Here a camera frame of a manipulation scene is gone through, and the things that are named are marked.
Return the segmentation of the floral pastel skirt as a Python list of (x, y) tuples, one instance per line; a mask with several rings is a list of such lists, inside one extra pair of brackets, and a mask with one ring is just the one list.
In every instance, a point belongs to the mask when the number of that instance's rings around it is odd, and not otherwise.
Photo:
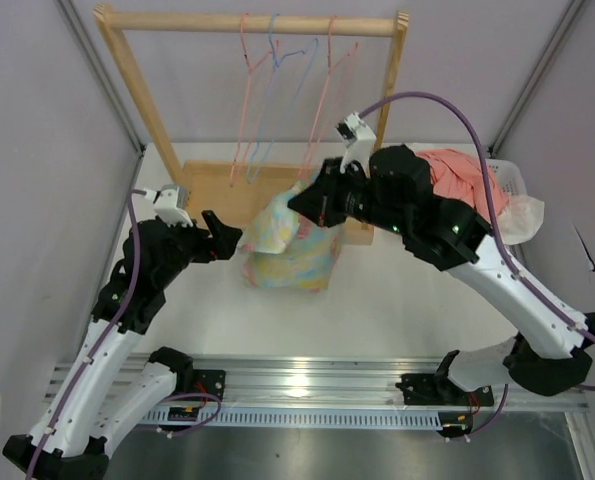
[(257, 288), (319, 292), (328, 288), (344, 230), (321, 228), (288, 207), (306, 183), (277, 194), (246, 227), (238, 250), (247, 255), (243, 276)]

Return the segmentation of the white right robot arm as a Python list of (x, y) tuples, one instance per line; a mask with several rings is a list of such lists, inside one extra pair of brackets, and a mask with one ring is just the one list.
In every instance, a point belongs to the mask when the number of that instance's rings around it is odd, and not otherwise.
[(407, 146), (374, 153), (366, 167), (323, 162), (316, 179), (288, 202), (319, 227), (353, 218), (401, 237), (413, 256), (468, 285), (517, 329), (497, 345), (448, 353), (433, 380), (435, 395), (456, 403), (484, 386), (515, 383), (554, 396), (583, 387), (595, 340), (595, 312), (568, 307), (527, 271), (467, 203), (433, 191), (429, 163)]

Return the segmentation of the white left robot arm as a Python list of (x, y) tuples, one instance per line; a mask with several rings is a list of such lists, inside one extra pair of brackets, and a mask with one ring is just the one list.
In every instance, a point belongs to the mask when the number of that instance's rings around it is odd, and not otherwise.
[(28, 479), (101, 479), (126, 435), (168, 399), (220, 402), (199, 387), (192, 358), (161, 347), (111, 404), (110, 387), (166, 302), (166, 288), (191, 264), (230, 259), (242, 236), (210, 210), (200, 228), (161, 216), (130, 221), (108, 283), (98, 294), (82, 347), (41, 420), (11, 436), (3, 455)]

